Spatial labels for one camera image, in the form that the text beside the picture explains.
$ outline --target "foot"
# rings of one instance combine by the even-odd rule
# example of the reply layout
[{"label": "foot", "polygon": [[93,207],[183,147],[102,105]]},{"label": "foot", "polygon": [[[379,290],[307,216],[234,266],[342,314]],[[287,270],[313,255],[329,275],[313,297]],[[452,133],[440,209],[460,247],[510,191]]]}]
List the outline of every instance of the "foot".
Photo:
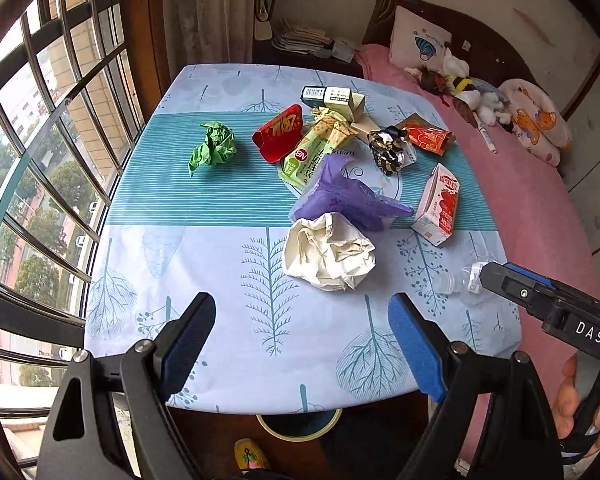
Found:
[{"label": "foot", "polygon": [[249,469],[271,469],[269,460],[250,438],[242,438],[234,446],[235,462],[241,471]]}]

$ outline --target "nightstand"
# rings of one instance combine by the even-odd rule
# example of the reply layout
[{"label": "nightstand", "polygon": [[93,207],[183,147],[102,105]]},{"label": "nightstand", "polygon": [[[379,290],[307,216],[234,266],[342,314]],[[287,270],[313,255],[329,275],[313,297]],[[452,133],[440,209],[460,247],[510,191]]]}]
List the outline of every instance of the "nightstand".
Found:
[{"label": "nightstand", "polygon": [[334,57],[327,59],[311,54],[296,54],[273,47],[270,41],[253,40],[253,62],[258,64],[297,66],[323,72],[349,75],[364,78],[362,67],[354,59],[345,63]]}]

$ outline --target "curtain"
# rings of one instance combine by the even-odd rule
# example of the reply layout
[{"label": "curtain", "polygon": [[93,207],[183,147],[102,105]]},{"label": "curtain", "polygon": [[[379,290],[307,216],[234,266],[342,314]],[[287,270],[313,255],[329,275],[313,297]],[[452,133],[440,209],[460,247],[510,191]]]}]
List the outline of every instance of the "curtain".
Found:
[{"label": "curtain", "polygon": [[251,62],[253,0],[163,0],[171,78],[193,63]]}]

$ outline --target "bed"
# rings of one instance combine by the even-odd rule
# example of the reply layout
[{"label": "bed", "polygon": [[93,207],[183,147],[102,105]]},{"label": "bed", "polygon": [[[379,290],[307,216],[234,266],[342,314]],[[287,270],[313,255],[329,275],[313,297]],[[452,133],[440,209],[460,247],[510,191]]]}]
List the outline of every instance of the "bed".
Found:
[{"label": "bed", "polygon": [[[600,298],[587,237],[571,205],[558,171],[526,152],[515,136],[500,126],[488,128],[498,153],[491,153],[479,133],[436,96],[420,89],[409,75],[388,61],[396,6],[402,6],[452,34],[451,49],[466,60],[473,76],[499,86],[510,78],[537,84],[524,60],[498,33],[457,12],[421,0],[376,0],[376,6],[356,54],[365,79],[427,98],[456,134],[475,173],[500,232],[509,261],[565,282]],[[471,48],[462,46],[467,41]],[[574,349],[542,332],[541,324],[520,309],[522,344],[531,355],[550,403],[562,382],[562,365]],[[478,400],[461,456],[471,461],[488,400]]]}]

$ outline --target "metal bolt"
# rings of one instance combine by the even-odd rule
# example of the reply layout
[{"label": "metal bolt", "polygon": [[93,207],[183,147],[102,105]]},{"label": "metal bolt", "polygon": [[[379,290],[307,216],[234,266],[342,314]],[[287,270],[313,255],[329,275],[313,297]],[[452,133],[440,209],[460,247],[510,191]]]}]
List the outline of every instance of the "metal bolt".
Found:
[{"label": "metal bolt", "polygon": [[467,346],[466,343],[463,343],[462,341],[453,341],[451,343],[451,351],[454,354],[466,354],[469,351],[469,347]]},{"label": "metal bolt", "polygon": [[77,363],[81,363],[82,361],[84,361],[87,357],[89,357],[89,352],[86,350],[78,350],[75,354],[74,354],[74,361]]},{"label": "metal bolt", "polygon": [[526,352],[523,352],[521,350],[518,350],[517,352],[513,352],[513,358],[522,364],[527,364],[529,362],[529,354],[527,354]]},{"label": "metal bolt", "polygon": [[141,339],[134,345],[134,350],[141,354],[142,352],[146,352],[149,348],[151,348],[152,344],[154,344],[154,342],[150,339]]}]

